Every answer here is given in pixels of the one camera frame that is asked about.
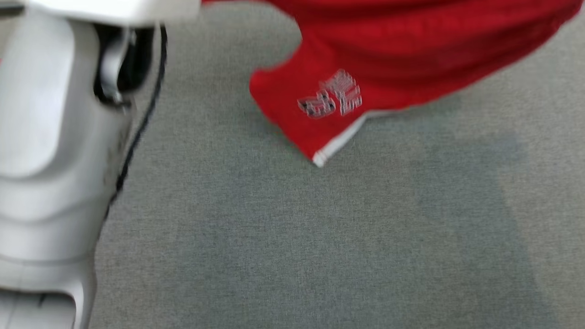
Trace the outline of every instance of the gray fabric surface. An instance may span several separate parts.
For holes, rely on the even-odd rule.
[[[171,24],[92,328],[583,328],[584,30],[317,169],[247,89],[292,21],[226,4]]]

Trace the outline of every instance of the white trim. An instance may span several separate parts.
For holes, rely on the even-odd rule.
[[[313,163],[317,165],[319,168],[323,168],[325,163],[331,159],[333,155],[335,155],[339,150],[341,150],[348,141],[351,140],[352,137],[360,130],[364,122],[370,118],[378,118],[380,116],[388,116],[396,114],[396,111],[381,111],[381,110],[374,110],[368,111],[362,114],[357,120],[355,120],[351,125],[349,125],[342,133],[334,137],[325,145],[324,148],[317,151],[315,155],[313,155]]]

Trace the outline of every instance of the logo on red fabric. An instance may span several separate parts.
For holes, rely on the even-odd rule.
[[[316,97],[298,100],[299,107],[309,117],[319,119],[334,113],[337,107],[334,98],[339,103],[341,115],[347,115],[362,106],[360,87],[344,70],[339,70],[331,79],[320,85],[322,89],[317,92]]]

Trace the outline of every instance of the red shorts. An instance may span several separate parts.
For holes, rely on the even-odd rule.
[[[323,166],[369,115],[435,100],[518,61],[583,0],[269,2],[297,21],[302,43],[284,64],[255,72],[250,92]]]

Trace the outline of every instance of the white robotic arm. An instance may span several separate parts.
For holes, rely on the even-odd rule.
[[[200,0],[26,6],[0,56],[0,329],[82,329],[154,27]]]

